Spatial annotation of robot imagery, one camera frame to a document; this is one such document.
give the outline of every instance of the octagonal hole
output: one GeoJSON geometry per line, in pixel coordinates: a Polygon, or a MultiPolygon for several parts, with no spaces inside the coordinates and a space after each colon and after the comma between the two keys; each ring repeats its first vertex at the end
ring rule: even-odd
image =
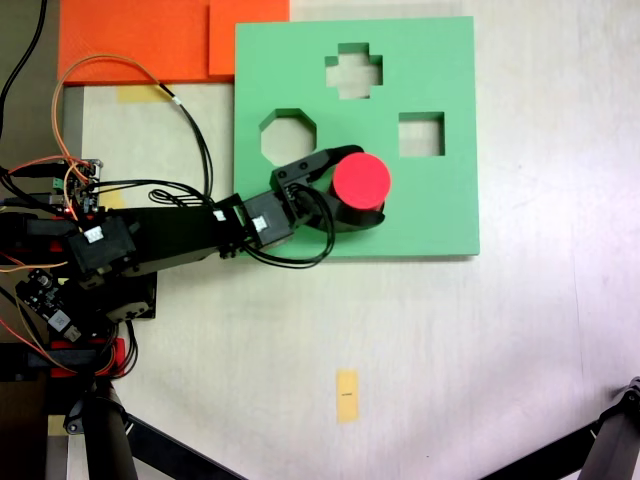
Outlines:
{"type": "Polygon", "coordinates": [[[316,124],[299,108],[278,108],[260,124],[262,154],[282,167],[313,153],[316,124]]]}

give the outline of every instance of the black stand leg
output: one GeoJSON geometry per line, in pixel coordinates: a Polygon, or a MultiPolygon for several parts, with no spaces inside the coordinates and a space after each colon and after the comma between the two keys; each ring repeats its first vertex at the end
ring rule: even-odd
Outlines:
{"type": "Polygon", "coordinates": [[[122,411],[114,403],[88,399],[82,425],[91,480],[138,480],[122,411]]]}
{"type": "Polygon", "coordinates": [[[133,456],[175,480],[246,480],[132,415],[129,428],[133,456]]]}
{"type": "Polygon", "coordinates": [[[631,480],[640,452],[640,377],[634,378],[598,421],[482,480],[631,480]]]}
{"type": "Polygon", "coordinates": [[[622,411],[609,417],[589,452],[578,480],[631,480],[640,452],[640,429],[622,411]]]}
{"type": "Polygon", "coordinates": [[[597,431],[593,422],[482,480],[560,480],[582,468],[597,431]]]}

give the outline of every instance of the white table surface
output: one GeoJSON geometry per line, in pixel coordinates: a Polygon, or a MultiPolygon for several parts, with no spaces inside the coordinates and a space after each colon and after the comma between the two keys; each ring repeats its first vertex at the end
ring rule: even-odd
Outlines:
{"type": "MultiPolygon", "coordinates": [[[[292,0],[292,20],[475,17],[481,255],[164,271],[138,366],[116,383],[130,412],[252,480],[480,478],[592,421],[640,373],[640,3],[394,3],[292,0]],[[342,368],[360,381],[347,424],[342,368]]],[[[222,198],[233,88],[176,90],[222,198]]],[[[199,188],[171,104],[115,99],[85,90],[82,155],[106,179],[199,188]]]]}

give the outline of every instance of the cross-shaped hole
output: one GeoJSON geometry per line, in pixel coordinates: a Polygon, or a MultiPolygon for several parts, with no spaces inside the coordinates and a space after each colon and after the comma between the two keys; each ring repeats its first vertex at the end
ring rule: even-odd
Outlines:
{"type": "Polygon", "coordinates": [[[325,57],[327,87],[338,89],[343,100],[369,98],[382,85],[382,55],[369,55],[368,43],[341,43],[338,55],[325,57]]]}

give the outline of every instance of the orange wire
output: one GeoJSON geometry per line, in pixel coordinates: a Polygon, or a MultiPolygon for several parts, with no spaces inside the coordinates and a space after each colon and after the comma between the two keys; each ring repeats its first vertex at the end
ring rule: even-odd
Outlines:
{"type": "Polygon", "coordinates": [[[13,273],[13,272],[18,272],[20,270],[31,270],[34,268],[56,268],[56,267],[62,267],[67,263],[69,262],[56,263],[54,265],[22,265],[20,267],[10,268],[9,270],[0,270],[0,273],[13,273]]]}
{"type": "Polygon", "coordinates": [[[71,154],[70,154],[69,149],[67,148],[66,144],[64,143],[64,140],[62,139],[62,135],[60,134],[60,128],[58,127],[58,102],[60,100],[60,93],[62,92],[62,88],[64,86],[64,81],[80,65],[88,63],[88,62],[105,61],[105,60],[123,62],[123,63],[128,63],[129,65],[133,65],[134,67],[139,68],[145,74],[147,74],[149,76],[149,78],[151,78],[156,84],[159,85],[161,83],[160,80],[158,80],[158,78],[155,75],[153,75],[149,70],[147,70],[140,63],[136,62],[132,58],[125,57],[123,55],[116,55],[116,54],[112,54],[112,53],[96,53],[94,55],[89,55],[89,56],[86,56],[84,58],[81,58],[77,62],[73,63],[62,74],[62,76],[60,77],[60,80],[58,80],[56,88],[55,88],[55,90],[53,92],[53,100],[51,102],[51,126],[52,126],[52,129],[53,129],[53,136],[55,137],[56,142],[58,143],[58,146],[60,147],[60,150],[62,151],[62,153],[64,155],[68,156],[68,157],[70,157],[71,154]]]}
{"type": "Polygon", "coordinates": [[[29,340],[27,340],[27,339],[25,339],[25,338],[21,337],[21,336],[20,336],[20,335],[18,335],[16,332],[14,332],[14,331],[11,329],[11,327],[10,327],[9,325],[7,325],[7,324],[5,323],[5,321],[4,321],[4,320],[2,320],[2,318],[0,318],[0,324],[2,324],[2,326],[7,330],[7,332],[9,332],[11,335],[13,335],[14,337],[16,337],[18,340],[20,340],[21,342],[26,343],[26,344],[27,344],[27,345],[29,345],[31,348],[33,348],[36,352],[38,352],[38,353],[42,353],[42,354],[44,354],[44,355],[48,356],[48,355],[47,355],[47,352],[45,352],[44,350],[41,350],[40,348],[36,347],[36,346],[35,346],[33,343],[31,343],[29,340]]]}
{"type": "Polygon", "coordinates": [[[16,264],[18,264],[18,265],[22,265],[22,266],[24,266],[24,263],[22,263],[22,262],[21,262],[20,260],[18,260],[17,258],[13,258],[11,255],[7,255],[7,254],[6,254],[6,253],[4,253],[4,252],[0,252],[0,255],[2,255],[3,257],[5,257],[5,258],[7,258],[7,259],[11,260],[13,263],[16,263],[16,264]]]}
{"type": "Polygon", "coordinates": [[[22,313],[22,308],[18,305],[18,293],[16,292],[16,286],[13,286],[13,296],[15,297],[16,300],[16,307],[18,307],[18,315],[20,316],[20,320],[22,320],[22,324],[24,325],[24,329],[27,331],[27,333],[29,334],[29,336],[31,337],[31,340],[33,340],[33,342],[38,346],[38,348],[40,349],[40,352],[42,353],[43,356],[47,357],[49,359],[49,361],[58,366],[59,368],[62,368],[63,370],[67,370],[71,373],[76,373],[75,370],[71,370],[70,368],[65,367],[64,365],[62,365],[60,362],[57,362],[56,360],[53,359],[53,357],[51,357],[51,355],[49,355],[44,347],[40,344],[40,342],[38,342],[38,339],[36,338],[36,336],[33,334],[33,332],[31,331],[31,328],[29,327],[29,324],[27,323],[27,320],[25,318],[25,316],[22,313]]]}
{"type": "Polygon", "coordinates": [[[64,195],[64,202],[65,202],[67,208],[69,209],[69,211],[71,212],[71,215],[73,216],[73,218],[77,222],[78,221],[78,216],[76,215],[76,212],[73,209],[73,205],[71,205],[71,201],[69,200],[69,194],[67,192],[67,181],[69,179],[69,174],[71,173],[72,169],[73,168],[69,168],[69,170],[67,170],[67,173],[64,174],[64,181],[63,181],[63,185],[62,185],[62,194],[64,195]]]}
{"type": "Polygon", "coordinates": [[[44,158],[38,158],[36,160],[31,160],[30,162],[27,162],[24,165],[20,165],[16,168],[9,170],[8,173],[9,175],[11,175],[14,172],[17,172],[18,170],[20,170],[21,168],[29,167],[31,165],[35,165],[38,163],[49,162],[51,160],[67,160],[67,161],[72,160],[77,163],[82,163],[83,165],[89,165],[89,162],[85,162],[84,160],[80,160],[79,158],[76,158],[76,157],[68,157],[66,155],[52,155],[51,157],[44,157],[44,158]]]}

